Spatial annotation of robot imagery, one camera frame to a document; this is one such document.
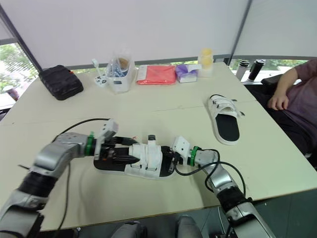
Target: purple shirt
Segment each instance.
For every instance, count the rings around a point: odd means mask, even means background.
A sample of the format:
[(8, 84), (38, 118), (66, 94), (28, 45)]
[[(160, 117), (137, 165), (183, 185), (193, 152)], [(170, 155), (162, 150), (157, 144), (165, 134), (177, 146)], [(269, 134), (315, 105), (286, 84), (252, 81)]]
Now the purple shirt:
[(301, 126), (317, 145), (317, 58), (295, 67), (302, 82), (288, 92), (289, 105), (283, 110)]

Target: red pouch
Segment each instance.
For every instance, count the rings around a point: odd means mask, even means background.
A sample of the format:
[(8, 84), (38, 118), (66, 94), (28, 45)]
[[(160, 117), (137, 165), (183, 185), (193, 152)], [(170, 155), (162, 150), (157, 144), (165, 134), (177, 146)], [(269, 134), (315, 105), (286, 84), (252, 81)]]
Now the red pouch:
[(173, 65), (141, 65), (138, 71), (137, 84), (169, 85), (176, 82)]

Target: white slipper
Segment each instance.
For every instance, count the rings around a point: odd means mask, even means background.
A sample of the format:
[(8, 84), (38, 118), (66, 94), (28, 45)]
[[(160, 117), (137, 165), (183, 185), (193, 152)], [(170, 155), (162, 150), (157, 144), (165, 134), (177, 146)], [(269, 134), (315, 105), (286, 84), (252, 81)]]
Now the white slipper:
[(225, 145), (235, 145), (240, 137), (237, 118), (244, 114), (237, 110), (232, 100), (218, 94), (208, 99), (208, 110), (217, 140)]

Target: hand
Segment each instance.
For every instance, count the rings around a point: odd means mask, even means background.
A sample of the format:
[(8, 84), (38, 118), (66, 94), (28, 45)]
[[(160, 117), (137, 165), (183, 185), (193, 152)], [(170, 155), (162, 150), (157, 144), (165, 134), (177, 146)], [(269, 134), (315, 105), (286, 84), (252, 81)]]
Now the hand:
[(274, 110), (285, 110), (288, 107), (288, 97), (286, 94), (274, 94), (268, 101), (267, 107)]

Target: black cable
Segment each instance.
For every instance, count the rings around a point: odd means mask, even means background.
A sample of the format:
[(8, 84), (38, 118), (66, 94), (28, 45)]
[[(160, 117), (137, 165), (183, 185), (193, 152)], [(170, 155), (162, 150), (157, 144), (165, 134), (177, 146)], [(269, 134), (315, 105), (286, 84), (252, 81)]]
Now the black cable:
[(21, 168), (24, 168), (24, 169), (26, 169), (26, 170), (29, 170), (30, 169), (30, 167), (26, 167), (26, 166), (24, 166), (24, 165), (18, 165), (19, 167), (21, 167)]
[(80, 124), (83, 124), (83, 123), (86, 123), (86, 122), (89, 122), (89, 121), (93, 121), (93, 120), (109, 120), (109, 118), (92, 118), (92, 119), (80, 121), (80, 122), (78, 122), (78, 123), (76, 123), (76, 124), (70, 126), (69, 128), (65, 129), (64, 131), (62, 131), (60, 134), (58, 134), (58, 135), (54, 138), (54, 140), (53, 140), (52, 142), (54, 142), (54, 141), (56, 140), (56, 138), (57, 138), (59, 135), (65, 133), (65, 132), (67, 132), (67, 131), (69, 131), (70, 129), (74, 128), (75, 126), (78, 126), (78, 125), (80, 125)]
[(61, 219), (61, 222), (57, 228), (57, 230), (54, 233), (53, 238), (57, 238), (60, 228), (63, 225), (65, 218), (66, 218), (66, 214), (67, 214), (67, 208), (68, 208), (68, 197), (69, 197), (69, 179), (70, 179), (70, 162), (68, 164), (68, 175), (67, 175), (67, 182), (66, 182), (66, 201), (65, 201), (65, 208), (64, 208), (64, 214), (63, 214), (63, 218)]
[(223, 161), (220, 161), (219, 163), (220, 163), (220, 164), (223, 164), (223, 165), (228, 165), (228, 166), (230, 166), (231, 168), (233, 168), (233, 169), (238, 173), (238, 175), (239, 175), (239, 177), (240, 177), (240, 179), (241, 179), (241, 181), (242, 181), (243, 195), (246, 196), (246, 184), (245, 184), (245, 182), (244, 182), (244, 179), (243, 179), (242, 174), (240, 173), (240, 171), (239, 171), (236, 167), (234, 167), (232, 164), (230, 164), (230, 163), (223, 162)]
[(229, 224), (225, 238), (229, 238), (232, 226)]
[[(65, 132), (67, 132), (67, 131), (69, 131), (70, 129), (72, 129), (72, 128), (74, 128), (74, 127), (80, 125), (80, 124), (83, 124), (83, 123), (86, 123), (86, 122), (89, 122), (89, 121), (94, 121), (94, 120), (109, 120), (109, 119), (108, 119), (108, 118), (92, 118), (92, 119), (80, 121), (80, 122), (78, 122), (78, 123), (76, 123), (76, 124), (70, 126), (69, 128), (65, 129), (65, 130), (62, 131), (60, 134), (58, 134), (58, 135), (54, 138), (54, 140), (52, 141), (52, 143), (56, 140), (56, 138), (57, 138), (59, 135), (65, 133)], [(65, 221), (65, 218), (66, 218), (67, 208), (68, 208), (68, 197), (69, 197), (69, 179), (70, 179), (70, 162), (69, 162), (69, 164), (68, 164), (68, 175), (67, 175), (67, 182), (66, 182), (66, 201), (65, 201), (64, 214), (63, 214), (63, 218), (62, 218), (62, 220), (61, 220), (61, 222), (60, 222), (60, 224), (59, 224), (59, 226), (58, 226), (56, 232), (55, 232), (54, 235), (53, 235), (53, 238), (57, 238), (57, 236), (58, 236), (58, 234), (59, 234), (59, 231), (60, 231), (60, 228), (62, 227), (62, 225), (63, 225), (63, 223), (64, 223), (64, 221)]]
[(218, 152), (217, 150), (213, 150), (213, 149), (209, 149), (209, 150), (215, 151), (215, 152), (218, 154), (218, 160), (217, 160), (216, 162), (208, 163), (208, 164), (206, 164), (206, 165), (204, 165), (204, 166), (201, 166), (201, 167), (199, 167), (198, 169), (196, 169), (196, 170), (194, 170), (194, 171), (191, 171), (191, 172), (189, 172), (189, 173), (182, 173), (182, 172), (180, 172), (180, 171), (177, 169), (177, 167), (176, 167), (178, 160), (174, 160), (174, 169), (175, 169), (175, 171), (176, 171), (179, 175), (189, 176), (189, 175), (193, 175), (193, 174), (195, 174), (195, 173), (197, 173), (197, 172), (203, 170), (204, 168), (207, 168), (207, 167), (210, 166), (210, 165), (215, 165), (215, 164), (217, 164), (217, 163), (220, 161), (220, 154), (219, 154), (219, 152)]
[(209, 178), (211, 177), (211, 175), (215, 172), (215, 170), (216, 170), (216, 168), (217, 168), (217, 166), (218, 166), (219, 164), (228, 165), (228, 166), (230, 166), (231, 168), (233, 168), (233, 169), (238, 173), (238, 175), (239, 175), (239, 177), (240, 177), (240, 179), (241, 179), (241, 181), (242, 181), (243, 195), (246, 196), (246, 184), (245, 184), (245, 182), (244, 182), (244, 179), (243, 179), (242, 174), (240, 173), (240, 171), (239, 171), (236, 167), (234, 167), (232, 164), (227, 163), (227, 162), (220, 161), (220, 154), (219, 154), (219, 152), (218, 152), (217, 150), (212, 150), (212, 151), (215, 151), (215, 152), (218, 154), (218, 161), (212, 162), (212, 163), (208, 163), (208, 164), (206, 164), (206, 165), (204, 165), (204, 166), (202, 166), (202, 167), (200, 167), (200, 168), (198, 168), (198, 169), (196, 169), (196, 170), (194, 170), (194, 171), (191, 171), (191, 172), (189, 172), (189, 173), (182, 173), (182, 172), (180, 172), (180, 171), (177, 169), (177, 167), (176, 167), (177, 160), (175, 160), (175, 161), (174, 161), (174, 169), (175, 169), (175, 171), (176, 171), (179, 175), (189, 176), (189, 175), (193, 175), (193, 174), (195, 174), (195, 173), (197, 173), (197, 172), (203, 170), (204, 168), (206, 168), (206, 167), (208, 167), (208, 166), (210, 166), (210, 165), (216, 165), (216, 166), (214, 167), (214, 169), (210, 172), (210, 174), (208, 174), (208, 176), (207, 176), (206, 179), (205, 179), (205, 186), (206, 186), (206, 188), (207, 188), (209, 191), (213, 192), (213, 190), (208, 186), (208, 179), (209, 179)]
[(210, 174), (207, 175), (206, 179), (205, 179), (205, 186), (206, 188), (210, 191), (210, 192), (213, 192), (213, 190), (208, 186), (208, 180), (209, 178), (211, 177), (211, 175), (215, 172), (215, 170), (217, 169), (219, 163), (220, 163), (220, 154), (217, 150), (213, 150), (217, 153), (218, 155), (218, 160), (217, 160), (217, 163), (216, 163), (216, 166), (214, 167), (214, 169), (210, 172)]

